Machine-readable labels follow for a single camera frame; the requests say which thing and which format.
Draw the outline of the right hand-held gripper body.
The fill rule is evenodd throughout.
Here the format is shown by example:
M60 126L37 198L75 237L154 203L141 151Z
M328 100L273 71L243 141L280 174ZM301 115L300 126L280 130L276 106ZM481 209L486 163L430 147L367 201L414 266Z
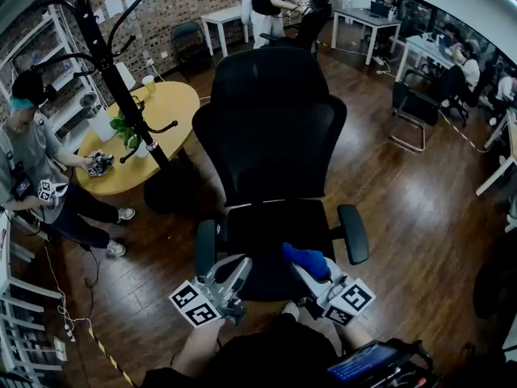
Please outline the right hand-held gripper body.
M327 318L346 327L375 299L375 294L361 279L342 276L321 294L309 299L309 313L314 319Z

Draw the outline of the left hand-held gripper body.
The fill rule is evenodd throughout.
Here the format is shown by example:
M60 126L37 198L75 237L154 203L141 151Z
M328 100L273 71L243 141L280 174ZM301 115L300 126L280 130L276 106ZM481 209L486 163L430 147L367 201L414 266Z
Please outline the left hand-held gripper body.
M225 301L220 297L214 297L209 293L209 298L204 290L185 280L172 294L169 300L176 310L195 328L199 329L219 319L229 319L234 324L239 324L246 312L242 301L235 296Z

